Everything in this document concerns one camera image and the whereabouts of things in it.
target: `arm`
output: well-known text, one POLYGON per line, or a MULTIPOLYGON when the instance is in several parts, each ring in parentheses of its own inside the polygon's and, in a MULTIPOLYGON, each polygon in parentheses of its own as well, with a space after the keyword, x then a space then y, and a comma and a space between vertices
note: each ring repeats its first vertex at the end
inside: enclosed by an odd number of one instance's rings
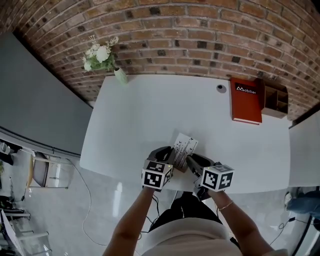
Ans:
MULTIPOLYGON (((232 200, 223 191, 208 191, 219 209, 227 206, 232 200)), ((273 251, 263 239, 254 221, 235 203, 221 210, 223 217, 237 239, 241 252, 245 256, 263 255, 273 251)))
POLYGON ((155 190, 144 187, 113 231, 103 256, 133 256, 155 190))

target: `red book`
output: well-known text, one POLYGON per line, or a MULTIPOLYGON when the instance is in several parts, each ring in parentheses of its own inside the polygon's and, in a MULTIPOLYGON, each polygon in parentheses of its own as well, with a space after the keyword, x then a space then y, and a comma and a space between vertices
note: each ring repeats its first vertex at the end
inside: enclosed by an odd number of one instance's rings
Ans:
POLYGON ((262 123, 257 85, 252 81, 231 78, 232 120, 254 125, 262 123))

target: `shelf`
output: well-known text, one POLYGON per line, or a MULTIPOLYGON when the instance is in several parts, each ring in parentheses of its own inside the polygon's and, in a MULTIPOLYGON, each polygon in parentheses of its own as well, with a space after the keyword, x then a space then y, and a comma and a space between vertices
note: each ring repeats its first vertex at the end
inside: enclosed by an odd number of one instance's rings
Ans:
POLYGON ((262 114, 267 115, 267 116, 271 116, 271 117, 275 117, 275 118, 283 118, 285 117, 287 114, 284 112, 281 112, 279 110, 274 110, 271 108, 267 108, 265 107, 264 109, 262 109, 261 111, 262 114))
POLYGON ((265 86, 265 89, 266 90, 269 90, 269 91, 277 91, 278 93, 279 93, 279 95, 281 95, 281 96, 287 96, 288 95, 288 93, 287 92, 285 92, 285 91, 282 91, 282 90, 279 90, 279 89, 277 89, 277 88, 273 88, 273 87, 271 87, 271 86, 269 86, 269 85, 266 85, 265 86))
POLYGON ((281 103, 283 103, 283 104, 287 104, 287 105, 288 105, 288 103, 287 103, 288 101, 287 101, 287 100, 283 100, 283 99, 282 99, 282 100, 279 99, 279 96, 278 96, 278 102, 281 102, 281 103))
POLYGON ((275 90, 278 90, 281 93, 287 93, 287 88, 284 85, 280 85, 278 83, 274 83, 274 82, 270 82, 270 81, 266 81, 265 86, 273 88, 275 90))
POLYGON ((265 107, 272 110, 277 110, 278 106, 278 91, 265 88, 265 107))
POLYGON ((278 101, 278 111, 282 113, 288 113, 288 104, 278 101))

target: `paper card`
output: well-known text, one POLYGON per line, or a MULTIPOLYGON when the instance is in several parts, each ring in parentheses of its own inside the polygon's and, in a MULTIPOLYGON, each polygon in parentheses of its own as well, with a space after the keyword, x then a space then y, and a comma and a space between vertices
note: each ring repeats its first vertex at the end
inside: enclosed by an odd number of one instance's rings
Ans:
POLYGON ((173 148, 175 150, 174 167, 181 170, 187 169, 187 156, 191 155, 198 145, 198 141, 187 135, 179 133, 173 148))

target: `white shirt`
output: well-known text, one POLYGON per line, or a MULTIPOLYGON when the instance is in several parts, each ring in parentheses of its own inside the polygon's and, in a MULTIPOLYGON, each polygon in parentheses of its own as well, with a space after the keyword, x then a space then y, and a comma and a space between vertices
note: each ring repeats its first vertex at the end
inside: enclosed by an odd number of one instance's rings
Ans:
MULTIPOLYGON (((142 256, 242 256, 220 223, 202 218, 182 218, 149 232, 142 256)), ((277 250, 264 256, 287 256, 277 250)))

